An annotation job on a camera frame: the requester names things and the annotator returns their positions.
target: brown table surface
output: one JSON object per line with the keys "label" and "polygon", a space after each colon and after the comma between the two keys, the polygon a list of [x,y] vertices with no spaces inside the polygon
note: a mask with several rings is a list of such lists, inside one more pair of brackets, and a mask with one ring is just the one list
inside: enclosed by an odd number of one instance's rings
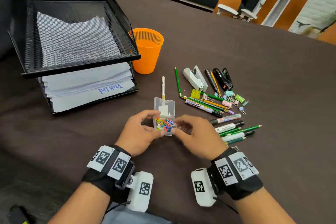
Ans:
{"label": "brown table surface", "polygon": [[[0,141],[11,154],[80,183],[86,164],[113,144],[128,117],[153,107],[166,77],[176,116],[213,116],[179,99],[192,87],[184,68],[227,67],[234,91],[250,100],[245,127],[262,124],[236,145],[260,171],[265,187],[298,223],[335,223],[336,47],[276,28],[240,22],[168,0],[117,0],[133,28],[164,37],[155,71],[136,75],[139,92],[66,115],[51,116],[36,80],[26,80],[17,57],[0,62]],[[211,86],[207,91],[213,93]],[[196,203],[190,173],[210,162],[193,156],[175,137],[156,140],[134,158],[154,175],[149,212],[178,223],[240,223],[229,208]],[[233,202],[224,196],[229,203]]]}

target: forearm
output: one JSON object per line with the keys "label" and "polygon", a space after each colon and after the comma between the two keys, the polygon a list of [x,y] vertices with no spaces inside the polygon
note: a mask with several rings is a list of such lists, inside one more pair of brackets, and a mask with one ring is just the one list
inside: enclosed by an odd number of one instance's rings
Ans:
{"label": "forearm", "polygon": [[89,182],[83,182],[48,224],[99,224],[110,197]]}
{"label": "forearm", "polygon": [[236,206],[244,224],[295,224],[264,187],[236,201]]}

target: orange pen holder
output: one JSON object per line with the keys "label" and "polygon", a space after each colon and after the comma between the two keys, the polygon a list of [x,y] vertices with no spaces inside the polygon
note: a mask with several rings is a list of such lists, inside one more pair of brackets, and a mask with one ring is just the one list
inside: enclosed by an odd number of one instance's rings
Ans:
{"label": "orange pen holder", "polygon": [[134,70],[139,74],[150,74],[155,69],[163,44],[163,36],[149,28],[135,28],[133,33],[139,54],[141,54],[141,59],[132,61]]}

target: hand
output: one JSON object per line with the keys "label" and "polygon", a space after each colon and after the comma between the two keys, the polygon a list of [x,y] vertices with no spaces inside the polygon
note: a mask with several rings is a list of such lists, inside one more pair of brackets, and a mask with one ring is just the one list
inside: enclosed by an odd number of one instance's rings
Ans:
{"label": "hand", "polygon": [[152,119],[153,116],[160,115],[160,111],[144,110],[134,116],[131,116],[125,124],[119,139],[115,145],[123,148],[130,153],[132,157],[143,153],[154,139],[163,137],[164,132],[154,130],[146,125],[141,125],[145,119]]}
{"label": "hand", "polygon": [[172,132],[193,154],[213,160],[222,154],[228,145],[223,142],[210,122],[201,117],[183,115],[175,119],[178,126],[192,128],[191,135],[174,128]]}

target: person's left hand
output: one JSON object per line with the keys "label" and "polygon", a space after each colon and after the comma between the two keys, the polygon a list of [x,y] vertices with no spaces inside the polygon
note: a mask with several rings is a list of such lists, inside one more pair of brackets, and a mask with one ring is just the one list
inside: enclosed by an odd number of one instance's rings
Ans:
{"label": "person's left hand", "polygon": [[143,153],[154,139],[163,137],[164,132],[154,130],[146,125],[141,125],[145,119],[152,119],[153,116],[160,115],[160,111],[144,110],[131,116],[125,124],[123,131],[115,145],[123,148],[132,157]]}

